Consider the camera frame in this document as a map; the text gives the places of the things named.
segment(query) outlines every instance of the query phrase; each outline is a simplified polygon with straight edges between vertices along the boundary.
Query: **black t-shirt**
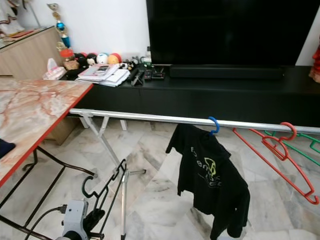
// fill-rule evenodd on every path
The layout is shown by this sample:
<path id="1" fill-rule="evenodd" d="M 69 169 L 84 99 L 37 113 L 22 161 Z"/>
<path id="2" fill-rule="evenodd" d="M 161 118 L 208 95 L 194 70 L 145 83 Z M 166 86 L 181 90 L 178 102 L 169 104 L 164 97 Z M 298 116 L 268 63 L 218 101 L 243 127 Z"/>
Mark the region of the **black t-shirt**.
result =
<path id="1" fill-rule="evenodd" d="M 172 148 L 182 154 L 177 193 L 192 192 L 193 206 L 213 214 L 210 238 L 215 240 L 225 229 L 231 237 L 240 237 L 247 224 L 250 193 L 229 159 L 231 154 L 214 135 L 190 124 L 176 127 L 166 153 Z"/>

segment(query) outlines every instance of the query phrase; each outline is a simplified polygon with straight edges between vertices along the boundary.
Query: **blue hanger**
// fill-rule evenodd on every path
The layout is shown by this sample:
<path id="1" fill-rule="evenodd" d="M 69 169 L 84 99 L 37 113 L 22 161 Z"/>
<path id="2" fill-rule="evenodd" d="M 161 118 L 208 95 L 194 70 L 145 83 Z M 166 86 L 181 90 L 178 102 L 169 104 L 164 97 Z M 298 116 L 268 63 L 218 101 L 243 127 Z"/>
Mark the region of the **blue hanger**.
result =
<path id="1" fill-rule="evenodd" d="M 219 130 L 220 130 L 220 125 L 219 125 L 217 119 L 215 119 L 213 116 L 210 116 L 209 119 L 210 119 L 211 121 L 213 121 L 214 124 L 215 124 L 215 126 L 216 126 L 216 129 L 215 129 L 215 130 L 212 130 L 212 131 L 210 132 L 210 135 L 217 134 L 217 133 L 219 132 Z"/>

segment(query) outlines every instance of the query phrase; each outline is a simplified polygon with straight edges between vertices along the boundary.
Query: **television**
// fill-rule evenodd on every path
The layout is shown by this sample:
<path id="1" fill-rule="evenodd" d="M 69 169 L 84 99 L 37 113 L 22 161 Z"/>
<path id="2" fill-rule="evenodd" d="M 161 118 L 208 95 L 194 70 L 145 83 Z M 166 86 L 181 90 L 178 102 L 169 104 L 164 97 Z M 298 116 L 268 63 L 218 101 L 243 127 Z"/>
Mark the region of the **television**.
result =
<path id="1" fill-rule="evenodd" d="M 294 66 L 319 0 L 146 0 L 159 65 Z"/>

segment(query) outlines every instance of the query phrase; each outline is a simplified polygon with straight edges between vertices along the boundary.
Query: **soundbar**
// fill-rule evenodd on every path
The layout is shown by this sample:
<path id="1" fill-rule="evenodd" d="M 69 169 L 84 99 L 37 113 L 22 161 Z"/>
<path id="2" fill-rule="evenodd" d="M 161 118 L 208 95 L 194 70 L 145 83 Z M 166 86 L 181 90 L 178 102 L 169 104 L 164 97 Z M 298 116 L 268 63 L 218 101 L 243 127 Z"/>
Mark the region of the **soundbar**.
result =
<path id="1" fill-rule="evenodd" d="M 171 78 L 193 79 L 266 79 L 279 80 L 284 76 L 280 67 L 171 65 Z"/>

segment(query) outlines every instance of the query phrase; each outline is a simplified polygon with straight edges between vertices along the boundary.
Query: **cable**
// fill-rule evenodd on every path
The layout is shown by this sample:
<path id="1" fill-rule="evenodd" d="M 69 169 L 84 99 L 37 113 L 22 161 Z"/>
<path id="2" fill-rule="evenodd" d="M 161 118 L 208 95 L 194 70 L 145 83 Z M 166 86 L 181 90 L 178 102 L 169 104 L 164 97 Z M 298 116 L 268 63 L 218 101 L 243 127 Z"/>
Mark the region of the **cable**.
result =
<path id="1" fill-rule="evenodd" d="M 31 233 L 33 232 L 33 230 L 35 229 L 35 227 L 38 225 L 38 223 L 44 218 L 44 216 L 46 216 L 47 214 L 54 212 L 54 211 L 60 211 L 62 214 L 64 214 L 66 212 L 67 209 L 67 205 L 64 204 L 63 206 L 58 206 L 55 208 L 51 208 L 48 211 L 46 211 L 44 214 L 42 214 L 33 224 L 33 226 L 31 227 L 30 231 L 28 232 L 28 234 L 25 236 L 24 240 L 28 240 L 28 238 L 30 237 Z"/>

